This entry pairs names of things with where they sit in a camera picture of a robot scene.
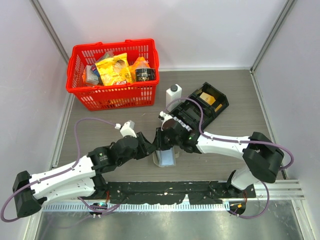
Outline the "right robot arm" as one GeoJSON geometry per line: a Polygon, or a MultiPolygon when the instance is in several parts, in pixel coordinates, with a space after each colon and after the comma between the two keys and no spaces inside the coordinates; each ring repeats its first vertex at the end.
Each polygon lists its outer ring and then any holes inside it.
{"type": "Polygon", "coordinates": [[[244,137],[215,135],[175,119],[164,121],[156,129],[153,143],[160,151],[178,146],[190,154],[218,154],[244,161],[245,166],[234,170],[225,184],[224,190],[233,198],[254,183],[273,184],[284,158],[283,151],[260,132],[244,137]]]}

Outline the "grey leather card holder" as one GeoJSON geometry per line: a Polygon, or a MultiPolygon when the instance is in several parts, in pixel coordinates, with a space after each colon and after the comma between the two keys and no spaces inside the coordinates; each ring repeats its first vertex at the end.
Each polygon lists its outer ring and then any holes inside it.
{"type": "Polygon", "coordinates": [[[168,150],[156,150],[152,153],[153,163],[160,168],[174,167],[179,156],[180,153],[175,152],[174,147],[168,150]]]}

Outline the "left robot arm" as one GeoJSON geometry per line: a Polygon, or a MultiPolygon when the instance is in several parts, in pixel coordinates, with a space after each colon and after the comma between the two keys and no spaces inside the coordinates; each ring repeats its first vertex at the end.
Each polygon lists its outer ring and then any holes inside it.
{"type": "Polygon", "coordinates": [[[103,174],[114,171],[129,160],[151,155],[156,146],[138,132],[108,146],[95,148],[79,160],[38,174],[17,174],[12,191],[18,218],[31,216],[45,205],[68,198],[102,199],[108,185],[103,174]]]}

